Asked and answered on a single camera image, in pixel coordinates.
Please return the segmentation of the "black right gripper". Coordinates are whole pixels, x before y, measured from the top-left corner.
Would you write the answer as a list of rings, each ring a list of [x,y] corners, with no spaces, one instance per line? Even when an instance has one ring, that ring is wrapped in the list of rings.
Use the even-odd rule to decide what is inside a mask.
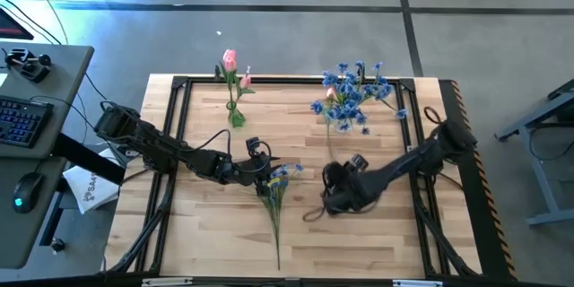
[[[326,192],[323,205],[331,215],[357,213],[364,208],[364,186],[359,180],[346,180],[346,168],[337,161],[323,168]]]

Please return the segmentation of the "clear glass vase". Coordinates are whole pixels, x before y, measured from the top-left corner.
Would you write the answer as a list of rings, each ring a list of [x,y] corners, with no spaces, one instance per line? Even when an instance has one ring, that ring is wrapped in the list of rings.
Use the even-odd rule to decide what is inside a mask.
[[[335,112],[335,130],[339,133],[348,133],[352,130],[352,117],[346,110]]]

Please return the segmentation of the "green glass vase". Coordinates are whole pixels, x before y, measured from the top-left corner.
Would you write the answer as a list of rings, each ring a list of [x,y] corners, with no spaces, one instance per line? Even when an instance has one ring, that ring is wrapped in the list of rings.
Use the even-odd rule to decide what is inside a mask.
[[[228,121],[234,128],[242,127],[245,124],[246,119],[237,108],[237,103],[235,101],[228,101],[226,103],[226,109],[229,111]]]

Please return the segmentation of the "silver metal hinge plate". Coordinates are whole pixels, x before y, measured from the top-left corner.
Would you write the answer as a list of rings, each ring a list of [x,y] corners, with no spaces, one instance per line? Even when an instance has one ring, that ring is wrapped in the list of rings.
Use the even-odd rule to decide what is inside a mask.
[[[156,277],[143,279],[141,287],[183,287],[193,283],[192,277]]]
[[[443,287],[443,282],[430,280],[396,279],[392,281],[393,287]]]

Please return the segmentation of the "black yellow hazard strip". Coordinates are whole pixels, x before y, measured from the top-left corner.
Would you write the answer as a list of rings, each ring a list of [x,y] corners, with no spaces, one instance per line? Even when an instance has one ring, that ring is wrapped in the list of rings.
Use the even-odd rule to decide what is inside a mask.
[[[456,247],[468,266],[490,278],[516,281],[517,272],[505,237],[481,155],[476,148],[457,163],[465,208],[469,215],[471,247]]]

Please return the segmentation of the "black desk support bar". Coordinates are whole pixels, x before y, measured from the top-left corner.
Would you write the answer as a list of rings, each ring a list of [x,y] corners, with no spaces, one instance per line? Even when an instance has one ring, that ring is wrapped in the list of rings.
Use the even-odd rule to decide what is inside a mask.
[[[110,159],[76,142],[71,137],[59,134],[52,154],[63,157],[71,163],[98,175],[109,182],[119,185],[124,179],[125,170]]]

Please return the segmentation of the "grey metal stand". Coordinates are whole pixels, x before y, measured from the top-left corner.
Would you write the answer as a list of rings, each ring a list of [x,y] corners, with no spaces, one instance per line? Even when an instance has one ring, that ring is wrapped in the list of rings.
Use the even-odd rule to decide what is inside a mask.
[[[544,163],[557,161],[570,152],[574,152],[574,140],[557,155],[543,157],[535,152],[534,139],[537,132],[546,129],[574,129],[574,78],[551,91],[536,106],[527,111],[508,126],[493,134],[499,142],[507,141],[511,136],[518,135],[528,153],[538,185],[541,189],[546,207],[546,213],[540,213],[526,218],[529,226],[552,222],[574,220],[574,208],[561,209],[551,188],[550,180],[544,170]]]

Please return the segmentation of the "black computer mouse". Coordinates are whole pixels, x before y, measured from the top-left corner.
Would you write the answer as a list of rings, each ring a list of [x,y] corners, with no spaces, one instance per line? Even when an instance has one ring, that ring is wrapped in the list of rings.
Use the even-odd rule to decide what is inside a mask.
[[[13,209],[17,213],[29,213],[34,209],[43,181],[44,175],[39,172],[30,172],[21,177],[13,191]]]

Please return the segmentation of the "grey desk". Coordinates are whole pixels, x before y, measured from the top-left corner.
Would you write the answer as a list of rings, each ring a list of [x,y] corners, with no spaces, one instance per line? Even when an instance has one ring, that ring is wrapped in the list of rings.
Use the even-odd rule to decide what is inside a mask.
[[[31,148],[0,143],[0,269],[20,269],[28,261],[52,196],[59,183],[66,158],[53,156],[65,119],[91,61],[90,46],[1,42],[0,48],[26,48],[51,58],[48,75],[39,83],[11,70],[0,85],[0,96],[29,100],[47,99],[55,105],[46,128]],[[36,170],[44,176],[39,199],[28,213],[14,210],[13,192],[19,180]]]

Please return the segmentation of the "black keyboard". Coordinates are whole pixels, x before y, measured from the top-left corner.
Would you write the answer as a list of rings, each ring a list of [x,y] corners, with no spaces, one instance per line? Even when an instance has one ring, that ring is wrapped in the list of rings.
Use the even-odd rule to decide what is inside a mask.
[[[46,102],[0,95],[0,144],[33,148],[53,108]]]

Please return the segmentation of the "black desk clamp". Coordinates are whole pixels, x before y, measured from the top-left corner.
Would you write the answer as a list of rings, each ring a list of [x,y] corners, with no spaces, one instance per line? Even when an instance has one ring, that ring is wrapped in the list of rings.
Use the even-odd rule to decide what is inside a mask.
[[[47,54],[35,56],[26,48],[13,48],[4,61],[28,81],[40,83],[50,73],[51,57]]]

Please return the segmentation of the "black aluminium table frame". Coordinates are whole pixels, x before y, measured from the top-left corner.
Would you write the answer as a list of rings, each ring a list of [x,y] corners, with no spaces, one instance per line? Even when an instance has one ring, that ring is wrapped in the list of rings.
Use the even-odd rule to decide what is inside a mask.
[[[245,142],[256,136],[268,143],[278,162],[299,163],[283,199],[280,229],[281,269],[267,211],[251,187],[220,186],[180,167],[168,223],[155,230],[165,239],[160,272],[164,276],[239,276],[289,278],[421,278],[424,275],[412,187],[406,176],[394,181],[369,213],[324,216],[304,222],[321,203],[321,171],[330,162],[326,124],[309,108],[325,96],[320,81],[255,84],[239,104],[247,123],[232,129],[219,83],[193,83],[173,89],[171,75],[152,75],[142,118],[164,126],[191,145],[248,154]],[[336,159],[363,155],[379,168],[404,154],[432,129],[430,121],[401,123],[383,103],[364,103],[370,134],[341,134],[330,128]]]

